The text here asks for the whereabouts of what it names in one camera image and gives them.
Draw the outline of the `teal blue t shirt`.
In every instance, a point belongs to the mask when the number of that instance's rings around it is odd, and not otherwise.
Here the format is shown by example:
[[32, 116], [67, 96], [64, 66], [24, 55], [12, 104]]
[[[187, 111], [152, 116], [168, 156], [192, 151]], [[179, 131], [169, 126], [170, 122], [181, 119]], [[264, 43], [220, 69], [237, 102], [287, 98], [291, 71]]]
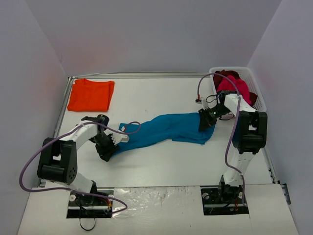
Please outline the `teal blue t shirt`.
[[165, 114], [141, 124], [121, 123], [119, 130], [132, 132], [128, 142], [121, 142], [114, 156], [133, 149], [144, 148], [165, 140], [205, 144], [213, 135], [215, 126], [199, 131], [199, 113]]

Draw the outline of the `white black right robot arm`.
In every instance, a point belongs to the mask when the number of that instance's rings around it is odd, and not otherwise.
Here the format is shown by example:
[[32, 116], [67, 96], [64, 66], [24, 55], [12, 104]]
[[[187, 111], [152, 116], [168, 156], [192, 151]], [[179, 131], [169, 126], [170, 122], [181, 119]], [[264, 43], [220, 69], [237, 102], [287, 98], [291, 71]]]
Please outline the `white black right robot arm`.
[[243, 198], [244, 174], [253, 157], [266, 145], [268, 116], [266, 112], [252, 108], [236, 92], [222, 91], [217, 98], [218, 102], [214, 107], [203, 105], [199, 110], [199, 131], [212, 127], [219, 118], [228, 113], [235, 117], [224, 156], [227, 170], [217, 189], [218, 199], [228, 202], [235, 196]]

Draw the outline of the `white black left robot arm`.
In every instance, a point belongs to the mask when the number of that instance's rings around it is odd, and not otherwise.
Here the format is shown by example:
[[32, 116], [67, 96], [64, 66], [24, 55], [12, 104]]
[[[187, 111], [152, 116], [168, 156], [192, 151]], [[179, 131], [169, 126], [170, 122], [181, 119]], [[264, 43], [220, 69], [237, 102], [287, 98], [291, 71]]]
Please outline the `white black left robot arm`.
[[40, 179], [59, 183], [70, 190], [81, 192], [81, 199], [88, 205], [98, 200], [96, 182], [78, 172], [77, 152], [86, 142], [95, 144], [100, 159], [108, 162], [119, 149], [118, 144], [128, 141], [127, 135], [107, 127], [105, 115], [83, 117], [67, 135], [58, 139], [47, 138], [40, 154], [37, 175]]

